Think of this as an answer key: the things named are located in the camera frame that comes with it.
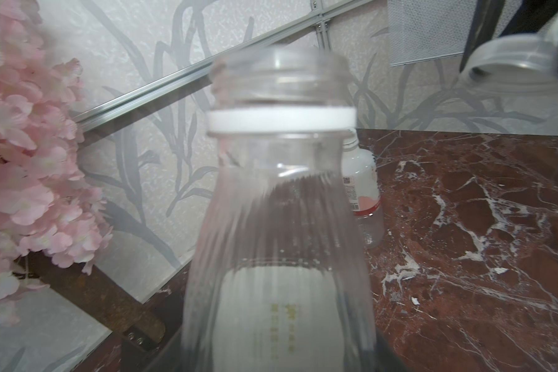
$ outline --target black handle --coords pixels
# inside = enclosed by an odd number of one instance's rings
[[[501,36],[539,31],[558,12],[558,0],[523,0]]]
[[[502,8],[504,8],[504,0],[477,1],[476,12],[473,14],[473,21],[467,36],[465,52],[463,52],[459,71],[463,71],[469,56],[478,46],[492,39],[498,19],[502,13]]]

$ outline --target mesh panel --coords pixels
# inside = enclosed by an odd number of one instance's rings
[[[506,0],[498,35],[521,0]],[[388,0],[390,65],[462,54],[476,0]]]

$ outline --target glass jar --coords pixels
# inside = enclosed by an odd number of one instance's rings
[[[275,47],[212,69],[219,176],[197,243],[183,371],[373,371],[368,269],[340,171],[347,61]]]

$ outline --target metal strip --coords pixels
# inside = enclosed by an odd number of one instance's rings
[[[343,0],[326,9],[317,9],[305,17],[294,20],[284,26],[262,34],[245,43],[227,49],[215,56],[192,64],[185,69],[176,71],[166,77],[160,78],[152,83],[144,85],[134,91],[123,94],[95,108],[91,108],[84,113],[73,118],[81,127],[82,131],[92,130],[114,118],[117,118],[129,111],[134,110],[156,98],[163,96],[175,89],[188,85],[209,73],[213,61],[226,53],[238,51],[243,48],[257,46],[267,46],[281,41],[288,36],[296,34],[308,27],[312,27],[320,22],[327,21],[360,5],[367,4],[373,0]]]

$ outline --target bottle label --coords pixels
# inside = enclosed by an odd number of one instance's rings
[[[343,186],[352,211],[361,212],[375,209],[380,203],[376,166],[372,164],[364,171],[343,176]]]

